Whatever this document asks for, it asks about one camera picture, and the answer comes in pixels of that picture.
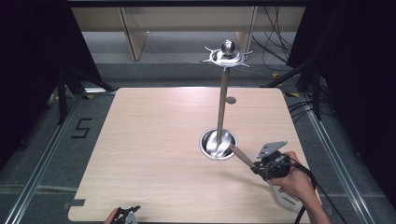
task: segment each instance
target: metal rail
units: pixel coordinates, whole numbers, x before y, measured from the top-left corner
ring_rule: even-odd
[[[308,96],[306,95],[306,93],[301,92],[300,96],[302,101],[308,100]],[[373,215],[370,213],[366,201],[364,201],[364,199],[361,197],[361,193],[359,189],[357,188],[356,184],[350,177],[347,168],[345,167],[343,161],[338,155],[337,150],[335,149],[335,146],[332,143],[332,139],[327,134],[326,129],[324,128],[322,122],[316,119],[316,116],[310,110],[311,108],[309,107],[309,105],[306,105],[305,107],[308,110],[307,111],[308,117],[310,118],[315,128],[315,131],[317,132],[318,137],[324,146],[324,149],[332,163],[332,166],[335,172],[337,173],[341,185],[344,187],[344,190],[346,191],[346,195],[348,196],[350,202],[352,203],[352,206],[355,209],[355,212],[358,215],[359,220],[361,221],[361,223],[368,223],[368,224],[375,223]]]
[[[20,197],[15,202],[14,206],[11,208],[7,219],[6,224],[18,224],[21,222],[21,219],[30,203],[32,198],[35,194],[35,190],[37,189],[38,183],[41,180],[41,177],[46,172],[47,167],[50,164],[52,156],[61,141],[65,129],[70,121],[70,117],[73,114],[73,111],[78,105],[78,102],[81,99],[81,95],[75,95],[74,99],[70,103],[69,106],[69,113],[64,119],[64,122],[58,125],[54,134],[52,135],[51,139],[49,140],[49,144],[47,145],[46,149],[43,152],[43,155],[40,158],[37,166],[35,167],[32,175],[30,176],[29,180],[27,181],[26,185],[24,186]]]

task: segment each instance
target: wooden tabletop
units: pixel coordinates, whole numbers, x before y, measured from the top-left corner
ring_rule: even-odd
[[[256,161],[264,143],[306,159],[278,89],[229,88],[224,129]],[[200,149],[217,127],[219,88],[119,89],[81,180],[73,221],[103,221],[116,207],[140,205],[139,222],[293,223],[272,189],[236,156],[214,161]],[[304,215],[301,223],[307,223]]]

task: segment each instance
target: silver sphere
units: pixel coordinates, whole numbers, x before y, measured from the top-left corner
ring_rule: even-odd
[[[226,57],[231,57],[235,50],[235,43],[231,40],[226,40],[221,46],[221,51]]]

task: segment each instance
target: metal pole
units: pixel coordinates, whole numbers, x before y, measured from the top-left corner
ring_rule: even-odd
[[[221,75],[220,100],[219,100],[219,117],[218,117],[218,132],[216,136],[217,144],[221,143],[222,126],[224,121],[225,100],[227,97],[228,76],[230,75],[230,68],[224,68]]]

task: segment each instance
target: human hand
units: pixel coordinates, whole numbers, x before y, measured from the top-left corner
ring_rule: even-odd
[[[285,152],[290,157],[290,162],[299,162],[295,152]],[[281,178],[272,178],[271,184],[280,186],[279,192],[286,191],[292,196],[298,198],[303,203],[309,201],[312,196],[316,197],[315,190],[312,187],[311,180],[303,171],[291,166],[287,176]]]
[[[114,217],[116,216],[118,210],[119,210],[118,208],[115,208],[115,209],[110,213],[110,215],[108,216],[108,218],[106,219],[106,221],[105,221],[104,224],[111,224],[111,222],[114,220]]]

